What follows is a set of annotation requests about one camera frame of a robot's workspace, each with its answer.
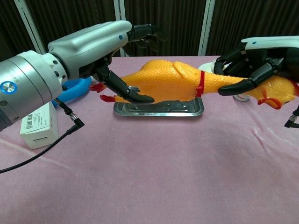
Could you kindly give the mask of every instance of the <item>dark curtain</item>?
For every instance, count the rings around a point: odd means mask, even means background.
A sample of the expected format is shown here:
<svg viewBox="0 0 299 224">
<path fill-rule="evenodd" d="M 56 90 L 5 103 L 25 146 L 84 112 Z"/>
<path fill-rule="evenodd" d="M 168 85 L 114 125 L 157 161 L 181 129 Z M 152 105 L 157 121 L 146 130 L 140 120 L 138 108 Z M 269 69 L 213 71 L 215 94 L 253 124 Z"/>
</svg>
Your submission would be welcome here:
<svg viewBox="0 0 299 224">
<path fill-rule="evenodd" d="M 206 55 L 223 55 L 241 39 L 299 35 L 299 0 L 216 0 Z"/>
<path fill-rule="evenodd" d="M 168 35 L 166 42 L 158 42 L 158 53 L 130 43 L 130 55 L 197 55 L 205 5 L 206 0 L 125 0 L 126 20 L 133 25 L 158 25 Z"/>
<path fill-rule="evenodd" d="M 42 42 L 115 20 L 113 0 L 26 0 Z"/>
<path fill-rule="evenodd" d="M 14 0 L 0 0 L 0 61 L 34 50 Z"/>
</svg>

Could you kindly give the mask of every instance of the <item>rubber chicken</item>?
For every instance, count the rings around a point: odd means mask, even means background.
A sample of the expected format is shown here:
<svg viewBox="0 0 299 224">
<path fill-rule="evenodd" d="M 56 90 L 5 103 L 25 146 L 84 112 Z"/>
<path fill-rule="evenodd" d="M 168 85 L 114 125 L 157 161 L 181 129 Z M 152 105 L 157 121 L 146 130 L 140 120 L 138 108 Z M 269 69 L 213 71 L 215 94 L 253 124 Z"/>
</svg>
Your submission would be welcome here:
<svg viewBox="0 0 299 224">
<path fill-rule="evenodd" d="M 169 100 L 190 101 L 203 94 L 214 93 L 228 84 L 235 84 L 244 78 L 216 75 L 194 68 L 186 63 L 166 60 L 152 60 L 138 72 L 122 77 L 128 86 L 138 87 L 141 95 L 154 98 L 155 103 Z M 91 91 L 101 92 L 103 83 L 90 86 Z M 298 85 L 286 78 L 273 76 L 257 88 L 246 92 L 257 99 L 258 104 L 266 103 L 280 109 L 285 103 L 299 96 Z M 128 103 L 119 96 L 100 95 L 106 102 Z"/>
</svg>

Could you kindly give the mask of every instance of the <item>silver tray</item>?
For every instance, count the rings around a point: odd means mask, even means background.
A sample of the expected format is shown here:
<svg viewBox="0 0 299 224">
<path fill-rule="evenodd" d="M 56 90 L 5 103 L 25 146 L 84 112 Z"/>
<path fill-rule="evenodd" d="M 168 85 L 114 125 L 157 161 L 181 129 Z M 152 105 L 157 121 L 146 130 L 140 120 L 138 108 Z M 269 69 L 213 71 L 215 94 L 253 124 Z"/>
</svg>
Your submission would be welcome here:
<svg viewBox="0 0 299 224">
<path fill-rule="evenodd" d="M 203 111 L 201 98 L 188 102 L 164 101 L 152 105 L 114 104 L 114 112 L 121 116 L 192 117 L 201 115 Z"/>
</svg>

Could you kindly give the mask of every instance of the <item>white box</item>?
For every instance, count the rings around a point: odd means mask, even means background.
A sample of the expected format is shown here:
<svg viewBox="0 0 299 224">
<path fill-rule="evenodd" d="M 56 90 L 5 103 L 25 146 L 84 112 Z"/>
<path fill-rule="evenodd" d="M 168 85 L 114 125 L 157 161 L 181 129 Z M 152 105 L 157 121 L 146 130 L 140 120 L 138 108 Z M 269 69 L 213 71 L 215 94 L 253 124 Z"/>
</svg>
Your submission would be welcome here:
<svg viewBox="0 0 299 224">
<path fill-rule="evenodd" d="M 52 144 L 58 139 L 57 112 L 50 102 L 38 108 L 21 122 L 20 136 L 31 149 Z"/>
</svg>

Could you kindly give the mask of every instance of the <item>pink tablecloth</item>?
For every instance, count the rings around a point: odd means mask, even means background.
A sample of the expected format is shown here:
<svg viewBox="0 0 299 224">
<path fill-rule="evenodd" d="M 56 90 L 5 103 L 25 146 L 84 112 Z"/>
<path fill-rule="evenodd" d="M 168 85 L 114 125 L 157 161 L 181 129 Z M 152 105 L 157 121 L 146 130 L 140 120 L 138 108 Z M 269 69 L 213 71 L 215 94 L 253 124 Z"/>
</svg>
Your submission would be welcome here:
<svg viewBox="0 0 299 224">
<path fill-rule="evenodd" d="M 215 57 L 163 57 L 192 66 Z M 151 57 L 114 58 L 116 74 Z M 121 117 L 95 92 L 69 103 L 86 126 L 0 175 L 1 224 L 297 224 L 299 130 L 281 110 L 203 96 L 192 118 Z M 58 109 L 59 132 L 72 122 Z M 0 133 L 0 166 L 28 150 L 20 122 Z"/>
</svg>

